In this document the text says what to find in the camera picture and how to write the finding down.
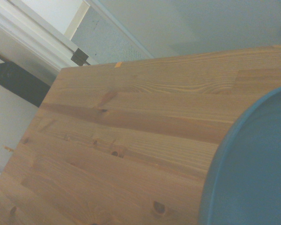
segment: wood grain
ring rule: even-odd
[[[0,176],[0,225],[196,224],[213,155],[281,45],[62,69]]]

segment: table top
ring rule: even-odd
[[[196,224],[233,122],[281,45],[62,69],[0,176],[0,225]]]

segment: floor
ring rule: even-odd
[[[145,59],[91,7],[72,41],[99,64]]]

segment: blue bowl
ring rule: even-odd
[[[200,225],[281,225],[281,87],[230,128],[204,184]]]

